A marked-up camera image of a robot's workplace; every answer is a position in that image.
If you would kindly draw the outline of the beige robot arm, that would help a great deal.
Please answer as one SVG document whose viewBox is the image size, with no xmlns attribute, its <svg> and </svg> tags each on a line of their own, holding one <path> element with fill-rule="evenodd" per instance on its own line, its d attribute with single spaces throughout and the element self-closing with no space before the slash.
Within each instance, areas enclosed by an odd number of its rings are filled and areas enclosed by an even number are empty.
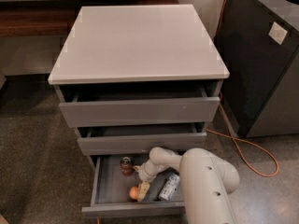
<svg viewBox="0 0 299 224">
<path fill-rule="evenodd" d="M 144 185 L 167 168 L 179 172 L 188 224 L 237 224 L 228 194 L 237 189 L 240 177 L 231 163 L 201 148 L 192 148 L 179 155 L 154 147 L 149 159 L 134 167 L 141 180 L 140 202 L 147 193 Z"/>
</svg>

